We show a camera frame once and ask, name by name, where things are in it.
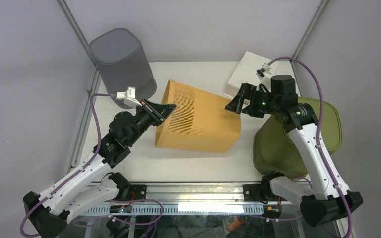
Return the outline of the yellow slatted bin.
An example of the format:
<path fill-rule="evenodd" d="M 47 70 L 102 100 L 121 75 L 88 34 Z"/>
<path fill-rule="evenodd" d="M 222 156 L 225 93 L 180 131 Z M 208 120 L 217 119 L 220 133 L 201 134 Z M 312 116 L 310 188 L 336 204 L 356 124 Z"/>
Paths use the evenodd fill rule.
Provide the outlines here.
<path fill-rule="evenodd" d="M 225 153 L 239 139 L 241 117 L 225 110 L 225 97 L 170 79 L 162 103 L 176 108 L 157 127 L 156 147 Z"/>

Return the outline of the white perforated plastic basket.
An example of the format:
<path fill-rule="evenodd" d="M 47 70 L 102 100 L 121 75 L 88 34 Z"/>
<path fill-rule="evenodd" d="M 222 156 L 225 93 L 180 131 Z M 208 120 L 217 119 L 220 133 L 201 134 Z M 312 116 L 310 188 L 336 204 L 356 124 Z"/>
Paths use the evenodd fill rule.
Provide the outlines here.
<path fill-rule="evenodd" d="M 228 80 L 223 94 L 226 97 L 233 98 L 242 83 L 249 83 L 255 86 L 264 84 L 270 90 L 270 78 L 274 76 L 279 68 L 279 63 L 275 62 L 266 70 L 265 77 L 259 77 L 257 71 L 265 64 L 268 64 L 271 59 L 246 51 L 241 58 L 235 71 Z"/>

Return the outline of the green slatted bin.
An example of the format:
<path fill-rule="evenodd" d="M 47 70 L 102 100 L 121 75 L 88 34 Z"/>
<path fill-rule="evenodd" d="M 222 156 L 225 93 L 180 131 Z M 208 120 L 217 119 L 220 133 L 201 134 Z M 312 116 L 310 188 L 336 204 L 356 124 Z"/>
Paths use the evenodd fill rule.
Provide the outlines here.
<path fill-rule="evenodd" d="M 324 102 L 321 136 L 329 154 L 342 145 L 342 125 L 337 108 Z M 253 164 L 263 175 L 282 173 L 290 179 L 306 177 L 308 170 L 293 141 L 275 116 L 270 116 L 255 134 Z"/>

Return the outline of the large grey slatted bin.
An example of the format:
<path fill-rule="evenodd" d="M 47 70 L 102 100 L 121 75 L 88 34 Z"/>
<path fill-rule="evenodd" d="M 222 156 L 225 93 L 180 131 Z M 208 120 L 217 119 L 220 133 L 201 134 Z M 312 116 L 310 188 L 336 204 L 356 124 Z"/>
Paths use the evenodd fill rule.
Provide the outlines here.
<path fill-rule="evenodd" d="M 112 29 L 89 43 L 89 50 L 108 94 L 135 87 L 138 100 L 157 90 L 141 41 L 125 28 Z"/>

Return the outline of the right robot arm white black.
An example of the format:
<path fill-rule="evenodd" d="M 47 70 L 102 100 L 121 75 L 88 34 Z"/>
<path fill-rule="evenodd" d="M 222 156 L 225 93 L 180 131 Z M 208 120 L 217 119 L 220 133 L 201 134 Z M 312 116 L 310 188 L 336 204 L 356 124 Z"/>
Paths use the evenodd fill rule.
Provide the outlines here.
<path fill-rule="evenodd" d="M 325 145 L 321 132 L 324 100 L 320 99 L 316 114 L 310 104 L 300 103 L 298 98 L 294 78 L 276 75 L 271 78 L 270 89 L 263 84 L 242 83 L 225 106 L 236 114 L 275 117 L 296 146 L 311 178 L 312 188 L 307 190 L 283 173 L 272 172 L 262 177 L 261 187 L 254 195 L 262 203 L 284 198 L 299 208 L 311 227 L 343 218 L 352 223 L 353 212 L 364 201 L 361 194 L 352 191 L 344 181 Z"/>

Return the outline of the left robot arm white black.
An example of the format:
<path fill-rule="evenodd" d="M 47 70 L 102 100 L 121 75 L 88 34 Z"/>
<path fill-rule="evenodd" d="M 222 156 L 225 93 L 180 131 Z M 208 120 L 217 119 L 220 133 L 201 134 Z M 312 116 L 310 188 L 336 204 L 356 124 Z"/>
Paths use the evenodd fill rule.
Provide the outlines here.
<path fill-rule="evenodd" d="M 42 238 L 57 237 L 78 215 L 108 201 L 124 201 L 130 182 L 119 172 L 111 173 L 99 185 L 93 180 L 110 171 L 130 154 L 136 141 L 151 127 L 160 126 L 176 109 L 175 104 L 141 100 L 136 113 L 122 111 L 114 116 L 108 133 L 98 141 L 88 159 L 60 181 L 40 193 L 23 197 L 26 217 Z"/>

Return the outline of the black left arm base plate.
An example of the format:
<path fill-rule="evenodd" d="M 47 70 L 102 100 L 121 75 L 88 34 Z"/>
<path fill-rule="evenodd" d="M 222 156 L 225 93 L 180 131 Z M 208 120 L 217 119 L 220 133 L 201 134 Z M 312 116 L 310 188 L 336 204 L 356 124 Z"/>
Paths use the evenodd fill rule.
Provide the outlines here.
<path fill-rule="evenodd" d="M 146 199 L 147 185 L 144 184 L 132 184 L 128 188 L 122 188 L 116 194 L 114 198 L 108 199 L 108 201 L 132 201 Z"/>

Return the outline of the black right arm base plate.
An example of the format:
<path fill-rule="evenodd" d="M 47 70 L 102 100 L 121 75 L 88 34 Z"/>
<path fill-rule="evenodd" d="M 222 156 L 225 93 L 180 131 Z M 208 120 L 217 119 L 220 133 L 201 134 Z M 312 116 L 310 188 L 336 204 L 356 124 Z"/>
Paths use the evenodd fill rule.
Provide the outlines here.
<path fill-rule="evenodd" d="M 260 202 L 267 204 L 268 200 L 265 197 L 265 189 L 261 183 L 244 184 L 243 196 L 245 202 Z"/>

